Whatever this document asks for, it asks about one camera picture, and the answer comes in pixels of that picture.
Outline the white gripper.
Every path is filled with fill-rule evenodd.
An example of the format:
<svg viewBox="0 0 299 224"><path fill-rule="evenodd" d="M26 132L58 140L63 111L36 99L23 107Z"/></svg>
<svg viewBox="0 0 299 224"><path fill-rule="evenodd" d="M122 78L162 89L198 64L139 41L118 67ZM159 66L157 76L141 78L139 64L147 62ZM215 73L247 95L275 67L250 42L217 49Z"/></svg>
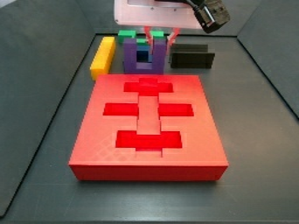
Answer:
<svg viewBox="0 0 299 224"><path fill-rule="evenodd" d="M173 28L169 46L174 44L181 28L202 29L190 5L157 0L115 0L115 21L119 25L143 26L149 45L153 44L151 26Z"/></svg>

